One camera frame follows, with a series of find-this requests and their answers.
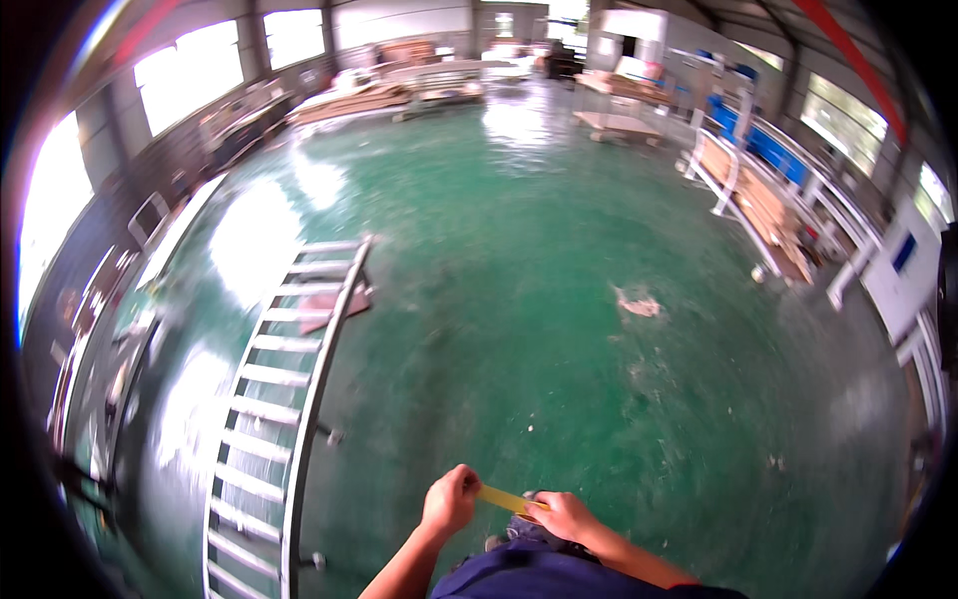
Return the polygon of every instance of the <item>red beam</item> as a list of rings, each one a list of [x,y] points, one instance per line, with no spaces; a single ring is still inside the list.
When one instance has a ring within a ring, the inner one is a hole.
[[[848,37],[845,30],[834,20],[832,14],[828,12],[828,9],[822,6],[819,0],[792,1],[798,8],[805,12],[812,23],[817,25],[818,28],[829,37],[835,45],[835,48],[838,48],[838,51],[849,61],[849,64],[852,65],[852,68],[855,69],[855,72],[858,73],[861,80],[865,82],[865,86],[867,86],[868,90],[875,96],[875,100],[878,101],[878,106],[881,108],[881,116],[888,120],[888,125],[895,131],[895,134],[899,138],[899,143],[905,143],[907,132],[904,123],[902,123],[899,118],[898,110],[895,109],[895,104],[888,96],[888,92],[885,91],[885,86],[878,80],[875,69],[872,68],[872,65],[869,64],[868,60],[861,54],[861,51],[858,50],[858,47],[855,46],[852,39]]]
[[[176,8],[180,0],[159,0],[147,10],[143,17],[129,28],[129,33],[120,42],[117,53],[113,55],[113,63],[117,66],[123,66],[128,60],[133,58],[136,46],[143,38],[147,36],[149,30],[156,27],[170,11]]]

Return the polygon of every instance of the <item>yellow tape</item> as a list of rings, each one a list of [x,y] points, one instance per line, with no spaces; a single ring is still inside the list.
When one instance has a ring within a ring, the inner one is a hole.
[[[517,514],[521,514],[523,516],[529,516],[529,514],[526,513],[527,503],[534,503],[545,510],[549,509],[549,506],[545,503],[540,501],[530,501],[529,499],[524,499],[518,495],[506,493],[505,491],[499,491],[498,489],[494,489],[487,484],[483,484],[476,496],[483,501],[487,501],[493,505],[498,505],[501,508],[506,508],[510,512],[516,512]]]

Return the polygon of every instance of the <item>hand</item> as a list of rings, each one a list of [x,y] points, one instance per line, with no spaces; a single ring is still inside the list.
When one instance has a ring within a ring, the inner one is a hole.
[[[592,516],[585,504],[571,493],[539,491],[536,501],[545,503],[550,509],[527,503],[526,512],[561,539],[588,546],[585,540],[589,535],[603,528],[602,523]]]
[[[466,464],[446,472],[425,494],[420,528],[443,541],[462,530],[472,520],[480,488],[479,475]]]

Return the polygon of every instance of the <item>blue shirt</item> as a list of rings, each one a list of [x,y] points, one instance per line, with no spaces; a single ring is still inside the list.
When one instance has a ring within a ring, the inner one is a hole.
[[[601,564],[553,551],[544,542],[515,540],[472,556],[432,589],[432,599],[744,599],[724,588],[682,585],[668,590]]]

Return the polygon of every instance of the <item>metal ladder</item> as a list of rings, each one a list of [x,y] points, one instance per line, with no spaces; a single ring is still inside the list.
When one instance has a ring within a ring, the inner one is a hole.
[[[282,599],[290,599],[297,594],[299,567],[312,564],[321,568],[325,565],[325,558],[319,553],[313,554],[312,563],[304,563],[299,556],[303,494],[316,432],[327,435],[327,442],[331,445],[342,437],[338,431],[319,423],[317,415],[350,302],[360,285],[366,292],[370,289],[364,265],[371,246],[369,238],[361,242],[300,246],[283,283],[263,301],[267,307],[253,330],[233,381],[230,409],[206,495],[203,524],[203,589],[206,599],[233,596],[270,599],[269,595],[275,595],[277,587]],[[345,252],[353,252],[349,260],[329,259],[330,254]],[[331,311],[283,307],[295,301],[286,298],[318,293],[337,293]],[[290,326],[282,323],[299,323],[317,317],[330,319],[322,338],[275,334],[275,329]],[[279,352],[302,358],[316,355],[316,361],[311,372],[258,363]],[[248,397],[247,387],[251,381],[306,389],[303,408]],[[288,448],[247,434],[238,427],[240,418],[245,419],[245,424],[249,419],[255,419],[254,429],[258,429],[257,425],[262,422],[295,429],[295,445]],[[265,460],[268,471],[273,464],[279,465],[285,485],[275,485],[229,465],[227,458],[231,451]],[[236,493],[236,489],[261,499],[263,505],[272,508],[264,509],[274,518],[253,516],[231,503],[231,496],[242,495]],[[275,506],[282,508],[282,525],[276,521],[278,510]]]

